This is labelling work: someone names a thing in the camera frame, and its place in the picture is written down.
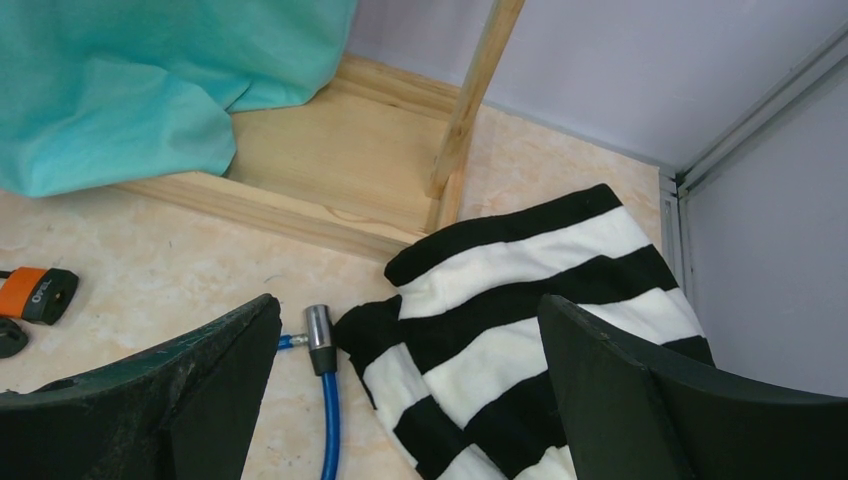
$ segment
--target wooden rack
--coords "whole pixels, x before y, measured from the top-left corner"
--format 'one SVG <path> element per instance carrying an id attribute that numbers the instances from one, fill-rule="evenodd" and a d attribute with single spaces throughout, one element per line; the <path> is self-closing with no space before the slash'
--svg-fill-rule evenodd
<path id="1" fill-rule="evenodd" d="M 474 120 L 524 0 L 495 0 L 462 88 L 345 56 L 301 107 L 232 116 L 222 177 L 180 173 L 120 188 L 388 260 L 456 221 Z"/>

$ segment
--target turquoise fabric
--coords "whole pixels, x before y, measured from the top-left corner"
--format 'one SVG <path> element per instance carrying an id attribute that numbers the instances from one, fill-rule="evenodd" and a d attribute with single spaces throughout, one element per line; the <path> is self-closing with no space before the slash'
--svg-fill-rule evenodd
<path id="1" fill-rule="evenodd" d="M 300 105 L 356 0 L 0 1 L 0 189 L 53 195 L 220 175 L 227 112 Z"/>

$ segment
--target metal cylinder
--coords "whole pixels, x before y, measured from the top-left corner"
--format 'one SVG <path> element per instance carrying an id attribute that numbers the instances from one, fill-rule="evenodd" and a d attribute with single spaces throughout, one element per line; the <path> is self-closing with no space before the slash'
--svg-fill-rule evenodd
<path id="1" fill-rule="evenodd" d="M 312 305 L 303 311 L 306 318 L 306 334 L 309 336 L 309 350 L 318 350 L 333 346 L 330 322 L 330 309 L 326 305 Z"/>

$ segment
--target beige marble surface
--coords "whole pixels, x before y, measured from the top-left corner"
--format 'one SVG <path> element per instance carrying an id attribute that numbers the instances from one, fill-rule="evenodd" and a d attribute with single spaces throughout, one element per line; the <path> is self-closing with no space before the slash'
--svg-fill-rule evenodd
<path id="1" fill-rule="evenodd" d="M 660 245 L 657 171 L 484 108 L 461 217 L 515 211 L 609 183 Z M 30 345 L 0 360 L 0 389 L 29 392 L 192 330 L 270 292 L 284 330 L 327 303 L 337 318 L 392 295 L 375 262 L 299 243 L 111 189 L 32 200 L 0 193 L 0 269 L 62 267 L 82 282 L 54 326 L 24 324 Z M 340 478 L 418 478 L 392 447 L 353 370 L 342 362 Z M 277 356 L 244 478 L 315 478 L 323 399 L 305 350 Z"/>

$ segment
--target white wall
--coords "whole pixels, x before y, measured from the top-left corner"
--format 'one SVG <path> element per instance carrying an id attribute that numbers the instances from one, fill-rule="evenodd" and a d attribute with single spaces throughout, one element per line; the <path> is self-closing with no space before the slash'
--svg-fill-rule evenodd
<path id="1" fill-rule="evenodd" d="M 360 0 L 348 49 L 459 84 L 491 0 Z M 527 0 L 488 101 L 687 166 L 848 21 L 848 0 Z"/>
<path id="2" fill-rule="evenodd" d="M 693 193 L 687 212 L 695 310 L 718 366 L 848 396 L 848 59 L 842 64 Z"/>

